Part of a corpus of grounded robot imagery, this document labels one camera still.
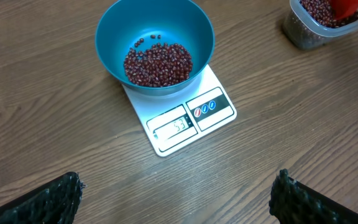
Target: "blue bowl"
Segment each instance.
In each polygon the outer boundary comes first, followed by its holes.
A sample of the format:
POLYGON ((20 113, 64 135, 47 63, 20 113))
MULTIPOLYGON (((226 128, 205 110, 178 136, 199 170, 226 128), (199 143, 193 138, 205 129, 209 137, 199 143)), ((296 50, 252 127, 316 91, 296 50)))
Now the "blue bowl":
POLYGON ((146 95, 167 95, 189 85, 208 64, 215 46, 214 30, 205 12, 190 0, 120 0, 102 16, 96 29, 96 51, 106 69, 125 86, 146 95), (151 39, 161 35, 161 39, 151 39), (131 83, 125 75, 124 59, 129 49, 145 51, 160 42, 182 44, 191 54, 190 78, 168 87, 146 87, 131 83))

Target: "red scoop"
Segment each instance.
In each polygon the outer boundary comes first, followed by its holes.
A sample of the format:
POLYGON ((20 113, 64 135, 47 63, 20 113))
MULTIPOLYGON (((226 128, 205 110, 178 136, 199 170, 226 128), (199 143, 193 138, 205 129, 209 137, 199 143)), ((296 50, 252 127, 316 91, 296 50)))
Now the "red scoop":
POLYGON ((353 15, 358 9, 358 0, 331 0, 335 19, 340 20, 353 15))

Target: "clear plastic container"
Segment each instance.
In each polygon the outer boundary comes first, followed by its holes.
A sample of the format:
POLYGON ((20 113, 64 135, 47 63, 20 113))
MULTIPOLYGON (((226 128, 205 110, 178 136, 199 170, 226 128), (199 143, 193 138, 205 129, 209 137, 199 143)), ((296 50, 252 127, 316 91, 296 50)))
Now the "clear plastic container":
POLYGON ((283 31, 300 49, 319 47, 358 29, 358 20, 339 28, 328 28, 316 22, 299 0, 290 0, 292 10, 284 19, 283 31))

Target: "black object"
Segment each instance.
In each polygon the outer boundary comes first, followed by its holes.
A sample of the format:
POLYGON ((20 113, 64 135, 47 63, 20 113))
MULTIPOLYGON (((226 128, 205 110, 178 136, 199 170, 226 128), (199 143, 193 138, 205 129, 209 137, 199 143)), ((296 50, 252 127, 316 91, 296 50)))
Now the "black object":
POLYGON ((293 180, 286 169, 276 177, 268 204, 281 224, 358 224, 358 213, 293 180))
POLYGON ((73 223, 85 185, 68 172, 0 207, 0 223, 73 223))

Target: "kitchen scale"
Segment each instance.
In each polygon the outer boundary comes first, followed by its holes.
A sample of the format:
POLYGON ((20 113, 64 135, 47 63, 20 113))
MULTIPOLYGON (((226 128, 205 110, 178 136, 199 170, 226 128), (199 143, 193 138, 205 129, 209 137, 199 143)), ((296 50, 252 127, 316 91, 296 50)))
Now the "kitchen scale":
POLYGON ((234 120, 237 111, 209 65, 184 89, 147 96, 124 86, 155 153, 168 156, 234 120))

